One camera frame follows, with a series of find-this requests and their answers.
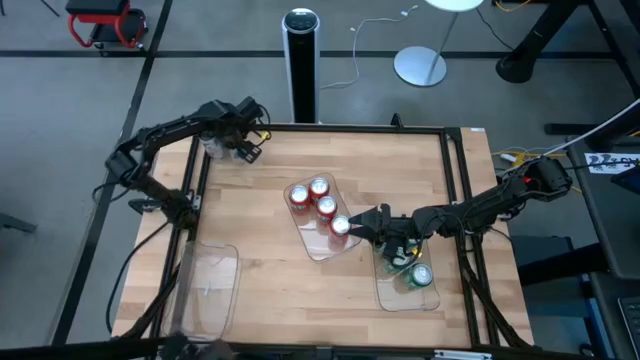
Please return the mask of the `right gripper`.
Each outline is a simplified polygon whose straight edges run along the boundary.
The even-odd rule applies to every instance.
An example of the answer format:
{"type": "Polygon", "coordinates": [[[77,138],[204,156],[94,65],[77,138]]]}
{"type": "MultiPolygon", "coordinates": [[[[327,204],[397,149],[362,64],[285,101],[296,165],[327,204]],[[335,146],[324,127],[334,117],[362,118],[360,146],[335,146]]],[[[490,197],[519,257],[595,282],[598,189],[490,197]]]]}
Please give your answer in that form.
{"type": "Polygon", "coordinates": [[[352,225],[379,225],[378,230],[369,226],[357,228],[357,236],[362,239],[375,239],[374,247],[379,250],[414,251],[420,247],[423,239],[411,217],[391,216],[391,207],[383,203],[349,219],[352,225]]]}

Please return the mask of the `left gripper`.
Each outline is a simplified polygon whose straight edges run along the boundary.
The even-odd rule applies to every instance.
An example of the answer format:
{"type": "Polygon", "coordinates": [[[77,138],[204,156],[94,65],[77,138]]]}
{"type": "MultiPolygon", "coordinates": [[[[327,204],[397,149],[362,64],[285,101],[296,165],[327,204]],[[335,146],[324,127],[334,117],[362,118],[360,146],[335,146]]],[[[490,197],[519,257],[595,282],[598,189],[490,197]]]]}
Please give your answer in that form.
{"type": "Polygon", "coordinates": [[[266,115],[263,106],[253,97],[246,97],[239,104],[229,104],[221,117],[219,138],[224,143],[240,143],[235,149],[235,157],[243,162],[249,159],[257,159],[262,149],[259,145],[249,143],[250,149],[244,141],[250,132],[256,131],[256,126],[266,115]]]}

